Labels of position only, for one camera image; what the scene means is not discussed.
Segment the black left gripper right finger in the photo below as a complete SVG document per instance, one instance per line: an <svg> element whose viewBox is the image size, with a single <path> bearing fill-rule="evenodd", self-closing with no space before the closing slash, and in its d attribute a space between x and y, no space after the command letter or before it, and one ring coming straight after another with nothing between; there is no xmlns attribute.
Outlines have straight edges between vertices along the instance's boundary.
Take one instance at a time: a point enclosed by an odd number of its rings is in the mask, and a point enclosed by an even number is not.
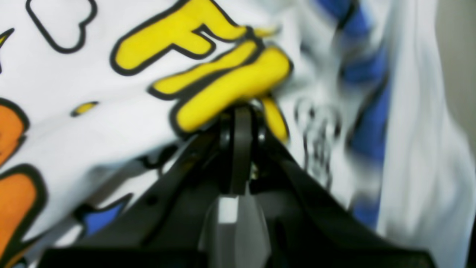
<svg viewBox="0 0 476 268"><path fill-rule="evenodd" d="M250 193L263 208L272 268L433 268L426 251L398 247L355 220L272 134L262 112L234 108L234 167L258 169Z"/></svg>

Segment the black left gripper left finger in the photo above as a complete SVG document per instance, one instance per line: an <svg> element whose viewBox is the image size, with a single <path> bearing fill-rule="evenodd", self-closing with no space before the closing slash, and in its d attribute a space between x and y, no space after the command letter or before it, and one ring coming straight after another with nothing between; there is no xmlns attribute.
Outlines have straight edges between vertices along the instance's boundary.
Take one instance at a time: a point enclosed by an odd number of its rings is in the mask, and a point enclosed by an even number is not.
<svg viewBox="0 0 476 268"><path fill-rule="evenodd" d="M209 207L231 188L235 122L234 112L222 113L129 210L71 247L46 251L38 267L207 267L199 240Z"/></svg>

